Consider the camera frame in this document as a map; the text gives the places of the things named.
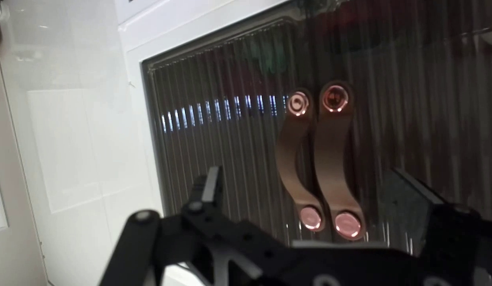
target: curved copper strip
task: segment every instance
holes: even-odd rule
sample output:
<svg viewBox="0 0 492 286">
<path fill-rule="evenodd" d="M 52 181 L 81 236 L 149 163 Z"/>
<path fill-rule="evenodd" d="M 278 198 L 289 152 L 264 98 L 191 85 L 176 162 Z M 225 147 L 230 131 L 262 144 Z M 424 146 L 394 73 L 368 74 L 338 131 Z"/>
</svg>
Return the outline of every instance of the curved copper strip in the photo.
<svg viewBox="0 0 492 286">
<path fill-rule="evenodd" d="M 343 165 L 352 112 L 352 93 L 344 82 L 335 81 L 322 89 L 314 131 L 314 170 L 335 230 L 346 240 L 362 240 L 365 235 L 362 206 L 346 182 Z"/>
<path fill-rule="evenodd" d="M 295 95 L 303 95 L 306 101 L 306 109 L 305 111 L 294 111 L 291 108 L 291 98 Z M 289 98 L 289 106 L 287 106 L 287 116 L 284 119 L 284 124 L 281 127 L 278 141 L 276 141 L 276 165 L 278 165 L 278 173 L 281 176 L 283 185 L 286 190 L 291 193 L 292 200 L 298 206 L 300 211 L 300 219 L 305 224 L 305 216 L 310 213 L 311 216 L 311 208 L 314 208 L 319 214 L 319 224 L 317 227 L 308 227 L 310 230 L 319 232 L 325 225 L 324 219 L 324 209 L 321 201 L 302 184 L 298 173 L 297 173 L 297 152 L 300 149 L 300 144 L 303 138 L 308 136 L 308 131 L 313 124 L 313 116 L 314 116 L 314 106 L 311 101 L 311 97 L 306 95 L 305 92 L 298 90 L 294 92 Z"/>
</svg>

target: white wall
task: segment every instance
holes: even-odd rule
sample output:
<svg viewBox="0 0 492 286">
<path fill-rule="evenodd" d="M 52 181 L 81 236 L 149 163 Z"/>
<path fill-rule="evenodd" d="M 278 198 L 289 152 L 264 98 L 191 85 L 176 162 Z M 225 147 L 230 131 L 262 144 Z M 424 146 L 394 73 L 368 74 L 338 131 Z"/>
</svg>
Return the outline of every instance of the white wall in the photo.
<svg viewBox="0 0 492 286">
<path fill-rule="evenodd" d="M 0 230 L 0 286 L 45 286 L 46 271 L 2 74 L 0 195 L 8 220 L 8 228 Z"/>
<path fill-rule="evenodd" d="M 124 219 L 160 208 L 113 0 L 8 0 L 0 60 L 54 286 L 97 284 Z"/>
</svg>

